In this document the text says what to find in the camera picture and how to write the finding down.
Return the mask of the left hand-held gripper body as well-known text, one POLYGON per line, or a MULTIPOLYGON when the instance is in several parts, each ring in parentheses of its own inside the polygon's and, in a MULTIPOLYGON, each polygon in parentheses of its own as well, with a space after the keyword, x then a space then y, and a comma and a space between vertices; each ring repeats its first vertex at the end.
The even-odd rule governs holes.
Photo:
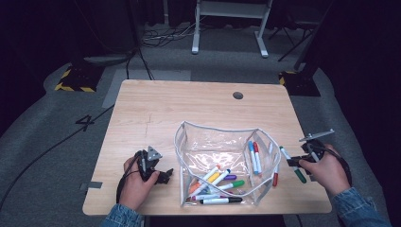
POLYGON ((163 155, 151 146, 148 146, 147 150, 143 149, 139 151, 138 168, 144 182, 155 171, 155 167, 162 157, 163 155))

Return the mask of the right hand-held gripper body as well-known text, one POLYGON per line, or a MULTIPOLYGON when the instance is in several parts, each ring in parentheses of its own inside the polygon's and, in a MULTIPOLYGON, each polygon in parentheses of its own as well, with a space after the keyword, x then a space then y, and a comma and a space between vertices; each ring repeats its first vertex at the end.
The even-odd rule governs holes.
POLYGON ((320 161, 324 155, 325 146, 319 138, 334 132, 333 129, 330 129, 329 131, 309 133, 305 138, 300 139, 300 142, 303 142, 301 148, 305 153, 309 153, 314 161, 320 161))

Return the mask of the dark green cap marker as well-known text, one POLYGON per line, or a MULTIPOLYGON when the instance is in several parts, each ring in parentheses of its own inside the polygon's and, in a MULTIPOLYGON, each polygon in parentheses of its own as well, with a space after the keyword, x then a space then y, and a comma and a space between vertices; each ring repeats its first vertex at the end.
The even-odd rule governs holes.
POLYGON ((301 183, 306 183, 306 178, 304 176, 304 174, 301 172, 300 168, 297 167, 296 165, 291 165, 291 157, 289 156, 289 154, 287 153, 287 151, 284 149, 284 147, 280 146, 279 147, 280 151, 283 153, 283 155, 285 156, 288 165, 292 167, 294 173, 296 174, 296 176, 298 177, 298 179, 301 181, 301 183))

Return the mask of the orange cap marker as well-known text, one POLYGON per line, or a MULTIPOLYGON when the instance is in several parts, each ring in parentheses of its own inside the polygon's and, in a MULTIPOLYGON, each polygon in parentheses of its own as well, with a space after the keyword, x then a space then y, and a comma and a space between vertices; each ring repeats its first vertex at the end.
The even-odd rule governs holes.
POLYGON ((193 193, 196 189, 198 189, 204 181, 208 180, 215 172, 220 169, 220 165, 216 165, 212 168, 206 175, 202 177, 202 180, 198 180, 196 183, 190 186, 189 193, 193 193))

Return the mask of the magenta cap marker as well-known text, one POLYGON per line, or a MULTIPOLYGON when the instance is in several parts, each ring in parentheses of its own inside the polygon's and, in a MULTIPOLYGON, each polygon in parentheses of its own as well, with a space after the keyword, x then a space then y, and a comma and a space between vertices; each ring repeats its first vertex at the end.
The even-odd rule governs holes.
POLYGON ((226 198, 226 196, 222 196, 222 195, 219 195, 219 194, 207 194, 207 195, 192 196, 189 199, 191 201, 200 201, 200 200, 220 199, 220 198, 226 198))

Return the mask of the red cap marker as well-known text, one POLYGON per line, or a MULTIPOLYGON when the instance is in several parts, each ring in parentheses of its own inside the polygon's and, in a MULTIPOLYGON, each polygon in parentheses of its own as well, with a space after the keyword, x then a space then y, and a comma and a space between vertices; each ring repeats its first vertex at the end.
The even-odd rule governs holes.
POLYGON ((253 142, 253 150, 254 150, 254 156, 255 156, 255 163, 256 163, 256 174, 260 174, 262 172, 262 167, 261 167, 261 160, 259 156, 259 148, 256 142, 253 142))

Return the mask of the sky blue cap marker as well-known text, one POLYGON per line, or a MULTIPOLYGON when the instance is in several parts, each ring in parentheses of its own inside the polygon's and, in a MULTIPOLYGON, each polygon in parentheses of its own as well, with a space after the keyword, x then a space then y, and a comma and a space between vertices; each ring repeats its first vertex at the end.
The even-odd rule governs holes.
POLYGON ((251 154, 251 160, 253 164, 253 174, 257 175, 259 173, 258 168, 257 168, 257 162, 255 159, 255 152, 254 152, 254 147, 253 147, 253 141, 248 141, 248 149, 251 154))

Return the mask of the yellow cap marker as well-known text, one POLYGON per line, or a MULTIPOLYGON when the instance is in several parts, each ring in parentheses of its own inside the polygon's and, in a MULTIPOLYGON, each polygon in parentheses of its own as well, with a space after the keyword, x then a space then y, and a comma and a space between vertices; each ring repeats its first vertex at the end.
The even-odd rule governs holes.
POLYGON ((220 175, 219 172, 214 173, 206 183, 203 183, 198 189, 196 189, 189 197, 193 197, 198 195, 209 183, 212 183, 218 176, 220 175))

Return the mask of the clear plastic bag white trim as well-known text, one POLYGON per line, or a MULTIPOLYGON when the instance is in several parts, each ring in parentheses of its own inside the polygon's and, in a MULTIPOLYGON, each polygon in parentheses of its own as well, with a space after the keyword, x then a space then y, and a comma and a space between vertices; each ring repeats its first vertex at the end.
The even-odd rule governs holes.
POLYGON ((234 181, 221 181, 217 185, 206 186, 198 195, 219 194, 228 197, 242 198, 240 204, 257 205, 268 194, 272 187, 273 172, 281 161, 281 151, 277 143, 266 132, 260 129, 223 130, 196 125, 184 121, 174 137, 176 156, 180 164, 181 204, 206 205, 200 201, 191 201, 189 188, 206 175, 216 165, 220 174, 226 169, 236 175, 236 180, 244 180, 240 187, 209 192, 208 187, 217 189, 234 181), (253 174, 251 154, 248 141, 256 142, 259 148, 262 172, 253 174), (273 151, 269 154, 269 144, 273 151))

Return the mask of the dark blue cap marker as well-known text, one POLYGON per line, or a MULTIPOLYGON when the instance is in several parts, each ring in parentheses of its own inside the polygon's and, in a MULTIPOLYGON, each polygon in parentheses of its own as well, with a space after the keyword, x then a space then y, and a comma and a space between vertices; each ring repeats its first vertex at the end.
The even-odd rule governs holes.
POLYGON ((212 182, 210 183, 204 183, 201 185, 194 193, 193 196, 198 195, 206 186, 208 185, 217 185, 219 182, 221 182, 228 174, 231 173, 230 169, 226 169, 224 172, 222 172, 217 178, 215 178, 212 182))

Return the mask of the bright green cap marker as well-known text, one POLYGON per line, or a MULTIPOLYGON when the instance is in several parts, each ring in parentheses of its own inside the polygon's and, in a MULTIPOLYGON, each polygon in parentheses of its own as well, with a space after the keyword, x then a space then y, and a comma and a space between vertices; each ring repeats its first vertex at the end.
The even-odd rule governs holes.
POLYGON ((231 189, 231 188, 235 188, 235 187, 240 187, 240 186, 242 186, 244 184, 245 184, 244 180, 239 180, 239 181, 234 181, 234 182, 231 182, 231 183, 224 184, 222 186, 218 186, 217 189, 212 188, 212 187, 209 186, 208 189, 209 189, 209 192, 212 193, 212 192, 218 192, 219 189, 221 189, 221 190, 231 189))

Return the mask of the black cap marker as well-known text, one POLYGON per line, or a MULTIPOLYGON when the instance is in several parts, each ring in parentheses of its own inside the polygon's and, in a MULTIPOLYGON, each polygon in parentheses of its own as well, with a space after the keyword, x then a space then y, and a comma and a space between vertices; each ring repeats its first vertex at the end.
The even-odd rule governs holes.
POLYGON ((226 203, 241 203, 241 202, 242 198, 237 198, 237 197, 200 200, 200 204, 226 204, 226 203))

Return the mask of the grey tape strip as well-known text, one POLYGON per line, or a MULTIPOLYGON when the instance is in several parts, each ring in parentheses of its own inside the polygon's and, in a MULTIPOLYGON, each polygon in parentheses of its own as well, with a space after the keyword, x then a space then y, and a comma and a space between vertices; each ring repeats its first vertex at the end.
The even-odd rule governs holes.
POLYGON ((88 182, 82 183, 79 187, 80 190, 88 190, 89 188, 100 188, 102 186, 102 182, 88 182))

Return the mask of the black yellow striped stand base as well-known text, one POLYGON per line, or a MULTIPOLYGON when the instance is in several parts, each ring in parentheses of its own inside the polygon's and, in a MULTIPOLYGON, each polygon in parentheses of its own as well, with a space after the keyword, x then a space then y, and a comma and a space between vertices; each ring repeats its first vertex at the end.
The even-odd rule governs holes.
POLYGON ((93 93, 104 72, 103 66, 77 68, 69 65, 57 83, 56 91, 93 93))
POLYGON ((283 85, 290 96, 320 96, 313 78, 302 72, 282 71, 278 74, 279 83, 283 85))

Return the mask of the white metal desk frame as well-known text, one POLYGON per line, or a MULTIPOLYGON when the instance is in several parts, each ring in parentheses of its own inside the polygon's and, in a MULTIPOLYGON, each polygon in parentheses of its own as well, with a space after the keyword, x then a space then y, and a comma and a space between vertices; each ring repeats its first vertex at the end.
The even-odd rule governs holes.
POLYGON ((273 0, 267 0, 263 4, 213 2, 210 0, 197 0, 195 7, 195 30, 191 52, 196 55, 200 51, 201 16, 234 17, 246 19, 260 19, 261 24, 254 37, 259 47, 262 58, 269 56, 268 49, 263 41, 263 35, 270 15, 273 0))

